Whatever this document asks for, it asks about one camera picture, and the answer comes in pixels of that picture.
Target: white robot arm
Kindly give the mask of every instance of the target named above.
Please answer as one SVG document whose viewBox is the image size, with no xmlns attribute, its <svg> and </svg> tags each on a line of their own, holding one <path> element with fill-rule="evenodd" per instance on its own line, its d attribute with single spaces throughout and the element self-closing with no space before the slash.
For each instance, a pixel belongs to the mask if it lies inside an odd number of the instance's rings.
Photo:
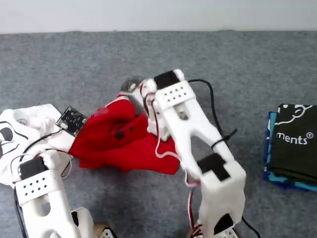
<svg viewBox="0 0 317 238">
<path fill-rule="evenodd" d="M 141 95 L 149 115 L 148 131 L 157 134 L 158 128 L 162 140 L 170 134 L 182 169 L 200 182 L 202 203 L 198 222 L 204 238 L 226 234 L 242 218 L 245 171 L 205 116 L 181 70 L 145 80 Z M 214 145 L 215 153 L 196 161 L 191 151 L 193 135 L 210 147 Z"/>
<path fill-rule="evenodd" d="M 39 152 L 22 162 L 15 183 L 29 238 L 96 238 L 93 219 L 85 208 L 71 211 L 61 179 L 61 161 L 56 150 Z M 44 204 L 50 205 L 46 214 Z"/>
</svg>

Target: white fabric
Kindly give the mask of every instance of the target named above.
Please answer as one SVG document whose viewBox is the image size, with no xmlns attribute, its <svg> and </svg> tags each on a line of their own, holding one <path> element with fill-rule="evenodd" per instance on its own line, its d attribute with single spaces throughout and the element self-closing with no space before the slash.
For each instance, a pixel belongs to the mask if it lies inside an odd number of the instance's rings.
<svg viewBox="0 0 317 238">
<path fill-rule="evenodd" d="M 60 130 L 55 125 L 61 116 L 52 105 L 45 104 L 30 108 L 7 109 L 0 115 L 0 183 L 11 185 L 18 175 L 19 158 L 28 145 L 40 137 Z M 40 150 L 55 148 L 68 152 L 75 137 L 66 131 L 61 131 L 34 145 L 27 153 L 36 155 Z M 62 159 L 69 160 L 67 155 L 61 154 Z"/>
</svg>

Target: carpet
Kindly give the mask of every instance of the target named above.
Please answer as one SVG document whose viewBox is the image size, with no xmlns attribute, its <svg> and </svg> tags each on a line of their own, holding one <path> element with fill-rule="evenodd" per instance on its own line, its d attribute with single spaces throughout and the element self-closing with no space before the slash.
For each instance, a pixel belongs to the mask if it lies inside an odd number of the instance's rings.
<svg viewBox="0 0 317 238">
<path fill-rule="evenodd" d="M 52 103 L 86 115 L 103 107 L 132 75 L 180 68 L 187 79 L 214 87 L 215 107 L 236 160 L 247 172 L 245 218 L 263 238 L 307 238 L 317 233 L 316 194 L 263 181 L 267 113 L 281 103 L 316 104 L 317 32 L 109 32 L 0 35 L 0 111 Z M 205 85 L 193 84 L 212 121 Z M 202 158 L 208 147 L 193 141 Z M 72 209 L 86 207 L 120 238 L 182 238 L 188 188 L 184 174 L 84 170 L 74 162 L 64 184 Z M 197 217 L 200 193 L 193 198 Z M 255 238 L 244 224 L 244 238 Z M 21 237 L 13 190 L 0 186 L 0 237 Z"/>
</svg>

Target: red cloth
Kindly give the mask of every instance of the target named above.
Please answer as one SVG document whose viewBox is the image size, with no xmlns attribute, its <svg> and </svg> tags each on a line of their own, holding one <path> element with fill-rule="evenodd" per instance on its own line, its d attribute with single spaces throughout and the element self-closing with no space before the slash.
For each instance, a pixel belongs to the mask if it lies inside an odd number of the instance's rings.
<svg viewBox="0 0 317 238">
<path fill-rule="evenodd" d="M 155 155 L 157 137 L 147 132 L 146 115 L 136 117 L 132 103 L 122 96 L 93 114 L 77 135 L 69 153 L 80 159 L 80 167 L 115 166 L 129 170 L 152 170 L 175 174 L 179 167 L 173 156 Z M 174 141 L 161 141 L 158 153 L 175 153 Z"/>
</svg>

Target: circuit board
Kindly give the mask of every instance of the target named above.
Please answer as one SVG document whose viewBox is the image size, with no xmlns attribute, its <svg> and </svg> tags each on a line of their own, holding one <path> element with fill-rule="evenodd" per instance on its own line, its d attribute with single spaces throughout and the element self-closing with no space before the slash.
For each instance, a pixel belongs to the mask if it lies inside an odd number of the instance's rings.
<svg viewBox="0 0 317 238">
<path fill-rule="evenodd" d="M 87 121 L 87 117 L 69 106 L 56 122 L 56 125 L 73 136 L 77 136 Z"/>
</svg>

